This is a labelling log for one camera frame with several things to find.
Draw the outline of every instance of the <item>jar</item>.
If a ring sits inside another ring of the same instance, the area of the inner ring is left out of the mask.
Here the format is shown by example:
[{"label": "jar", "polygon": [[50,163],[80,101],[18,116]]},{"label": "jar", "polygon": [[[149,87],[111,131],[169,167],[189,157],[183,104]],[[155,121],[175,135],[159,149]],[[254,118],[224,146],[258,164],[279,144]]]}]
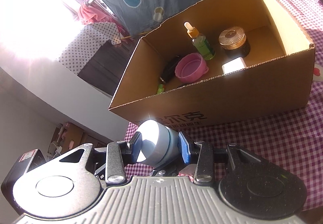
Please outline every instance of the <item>jar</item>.
[{"label": "jar", "polygon": [[234,26],[224,30],[219,36],[219,42],[230,59],[246,57],[250,52],[250,44],[244,29]]}]

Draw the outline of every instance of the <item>gold jar lid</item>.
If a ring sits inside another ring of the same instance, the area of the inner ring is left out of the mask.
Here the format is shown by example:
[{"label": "gold jar lid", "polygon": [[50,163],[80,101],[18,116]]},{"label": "gold jar lid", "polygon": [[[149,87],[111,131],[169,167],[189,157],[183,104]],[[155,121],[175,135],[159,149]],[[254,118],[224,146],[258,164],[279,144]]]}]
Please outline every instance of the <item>gold jar lid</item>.
[{"label": "gold jar lid", "polygon": [[244,45],[247,36],[239,26],[234,26],[224,30],[219,36],[219,42],[224,49],[234,50]]}]

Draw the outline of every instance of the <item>checkered tablecloth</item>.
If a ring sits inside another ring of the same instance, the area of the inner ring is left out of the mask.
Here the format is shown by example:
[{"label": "checkered tablecloth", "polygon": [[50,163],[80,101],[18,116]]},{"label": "checkered tablecloth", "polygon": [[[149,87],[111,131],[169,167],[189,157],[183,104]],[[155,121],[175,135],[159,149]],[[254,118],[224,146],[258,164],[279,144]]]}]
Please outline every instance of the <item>checkered tablecloth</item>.
[{"label": "checkered tablecloth", "polygon": [[[237,143],[300,177],[307,187],[304,210],[323,206],[323,6],[318,0],[278,0],[307,30],[316,46],[309,102],[305,108],[240,122],[186,129],[193,140],[215,147]],[[125,140],[135,133],[130,123]],[[128,176],[146,176],[151,167],[126,167]],[[222,164],[216,178],[224,176]]]}]

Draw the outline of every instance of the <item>ribbed gray surface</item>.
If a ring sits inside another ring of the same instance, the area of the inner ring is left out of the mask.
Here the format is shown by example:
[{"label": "ribbed gray surface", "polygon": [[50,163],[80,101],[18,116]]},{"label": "ribbed gray surface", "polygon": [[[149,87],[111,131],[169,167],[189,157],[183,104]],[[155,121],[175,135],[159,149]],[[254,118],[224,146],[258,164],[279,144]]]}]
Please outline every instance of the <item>ribbed gray surface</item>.
[{"label": "ribbed gray surface", "polygon": [[[41,224],[24,216],[18,224]],[[93,208],[55,224],[304,224],[296,216],[276,221],[256,220],[225,205],[210,187],[188,177],[133,177],[124,186],[110,187]]]}]

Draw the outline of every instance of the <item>dropper bottle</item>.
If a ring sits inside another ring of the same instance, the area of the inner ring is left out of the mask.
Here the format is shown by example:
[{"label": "dropper bottle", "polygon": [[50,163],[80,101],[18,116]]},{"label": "dropper bottle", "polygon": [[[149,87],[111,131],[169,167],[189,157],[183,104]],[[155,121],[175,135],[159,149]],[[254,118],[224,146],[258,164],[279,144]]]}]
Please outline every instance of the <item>dropper bottle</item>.
[{"label": "dropper bottle", "polygon": [[201,34],[190,23],[184,23],[188,35],[192,38],[192,43],[203,56],[205,60],[211,60],[214,57],[214,49],[210,46],[204,34]]}]

